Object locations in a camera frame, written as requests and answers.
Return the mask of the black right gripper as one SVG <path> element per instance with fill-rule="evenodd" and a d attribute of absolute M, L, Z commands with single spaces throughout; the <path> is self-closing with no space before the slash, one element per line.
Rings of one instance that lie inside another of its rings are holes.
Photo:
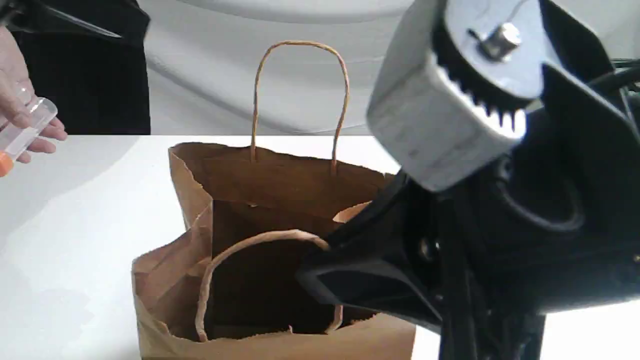
<path fill-rule="evenodd" d="M 454 216 L 405 173 L 297 271 L 320 303 L 384 313 L 440 335 L 441 360 L 503 360 Z"/>

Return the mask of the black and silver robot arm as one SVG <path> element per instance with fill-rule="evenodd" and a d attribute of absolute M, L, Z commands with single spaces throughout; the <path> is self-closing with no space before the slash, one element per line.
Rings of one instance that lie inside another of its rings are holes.
<path fill-rule="evenodd" d="M 538 360 L 548 313 L 639 296 L 638 80 L 553 0 L 416 0 L 366 112 L 400 171 L 299 282 L 441 360 Z"/>

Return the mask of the person's bare hand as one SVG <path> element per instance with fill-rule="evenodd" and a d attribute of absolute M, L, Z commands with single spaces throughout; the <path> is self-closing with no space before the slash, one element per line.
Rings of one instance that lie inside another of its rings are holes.
<path fill-rule="evenodd" d="M 1 119 L 25 129 L 30 126 L 30 112 L 16 95 L 16 87 L 26 88 L 32 96 L 37 96 L 29 78 L 25 59 L 10 31 L 2 26 L 0 30 L 0 109 Z M 52 154 L 57 148 L 49 139 L 64 141 L 67 132 L 55 116 L 27 150 L 15 162 L 28 163 L 29 152 Z"/>

